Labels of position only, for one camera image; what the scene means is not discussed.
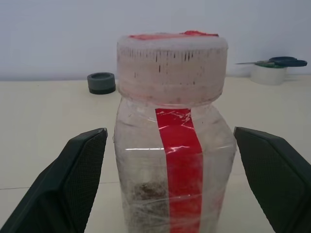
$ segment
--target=white wall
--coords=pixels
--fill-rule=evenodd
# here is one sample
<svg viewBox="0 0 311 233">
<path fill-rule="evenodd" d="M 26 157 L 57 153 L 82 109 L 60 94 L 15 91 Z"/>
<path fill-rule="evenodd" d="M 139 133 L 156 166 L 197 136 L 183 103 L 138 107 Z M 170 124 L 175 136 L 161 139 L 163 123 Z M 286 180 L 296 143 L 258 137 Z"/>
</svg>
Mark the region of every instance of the white wall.
<svg viewBox="0 0 311 233">
<path fill-rule="evenodd" d="M 0 79 L 115 72 L 121 35 L 186 30 L 228 40 L 229 75 L 249 73 L 236 62 L 273 56 L 311 62 L 311 0 L 0 0 Z"/>
</svg>

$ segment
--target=transparent plastic bottle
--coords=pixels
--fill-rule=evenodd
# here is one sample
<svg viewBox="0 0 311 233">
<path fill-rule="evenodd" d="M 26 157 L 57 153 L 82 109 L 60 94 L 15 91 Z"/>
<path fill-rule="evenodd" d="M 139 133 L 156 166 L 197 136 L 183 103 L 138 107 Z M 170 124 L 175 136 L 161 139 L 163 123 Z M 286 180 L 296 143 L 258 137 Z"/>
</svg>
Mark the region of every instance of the transparent plastic bottle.
<svg viewBox="0 0 311 233">
<path fill-rule="evenodd" d="M 211 104 L 222 92 L 227 43 L 207 34 L 154 37 L 118 42 L 114 141 L 127 229 L 213 233 L 236 152 Z"/>
</svg>

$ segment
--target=beige table surface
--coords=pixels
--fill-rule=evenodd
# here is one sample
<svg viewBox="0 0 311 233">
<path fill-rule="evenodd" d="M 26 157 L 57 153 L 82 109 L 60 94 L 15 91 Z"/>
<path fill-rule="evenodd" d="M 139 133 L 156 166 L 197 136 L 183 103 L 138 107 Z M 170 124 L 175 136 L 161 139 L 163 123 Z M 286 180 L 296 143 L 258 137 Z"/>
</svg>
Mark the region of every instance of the beige table surface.
<svg viewBox="0 0 311 233">
<path fill-rule="evenodd" d="M 0 82 L 0 227 L 37 175 L 81 132 L 108 128 L 98 193 L 86 233 L 124 233 L 112 142 L 120 95 L 90 94 L 86 81 Z M 231 129 L 243 126 L 284 137 L 311 162 L 311 77 L 280 86 L 226 78 L 215 106 Z M 249 188 L 237 153 L 218 233 L 272 233 Z"/>
</svg>

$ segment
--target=red tape strip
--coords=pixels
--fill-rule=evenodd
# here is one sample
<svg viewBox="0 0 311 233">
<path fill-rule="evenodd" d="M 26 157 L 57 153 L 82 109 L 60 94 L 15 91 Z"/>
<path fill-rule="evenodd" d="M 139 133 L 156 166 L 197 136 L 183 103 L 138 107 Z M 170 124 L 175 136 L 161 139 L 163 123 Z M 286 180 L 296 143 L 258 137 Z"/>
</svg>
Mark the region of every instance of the red tape strip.
<svg viewBox="0 0 311 233">
<path fill-rule="evenodd" d="M 203 155 L 190 109 L 156 109 L 166 153 L 170 233 L 199 233 Z"/>
</svg>

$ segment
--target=white bottle cap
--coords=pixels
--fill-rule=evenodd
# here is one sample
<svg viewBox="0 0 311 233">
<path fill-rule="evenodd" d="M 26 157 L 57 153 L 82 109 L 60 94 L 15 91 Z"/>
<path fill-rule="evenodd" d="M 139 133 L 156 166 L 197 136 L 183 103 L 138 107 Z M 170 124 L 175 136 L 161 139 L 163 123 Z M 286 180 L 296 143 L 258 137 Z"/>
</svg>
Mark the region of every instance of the white bottle cap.
<svg viewBox="0 0 311 233">
<path fill-rule="evenodd" d="M 120 93 L 159 105 L 208 104 L 222 93 L 228 45 L 215 34 L 143 34 L 118 41 Z"/>
</svg>

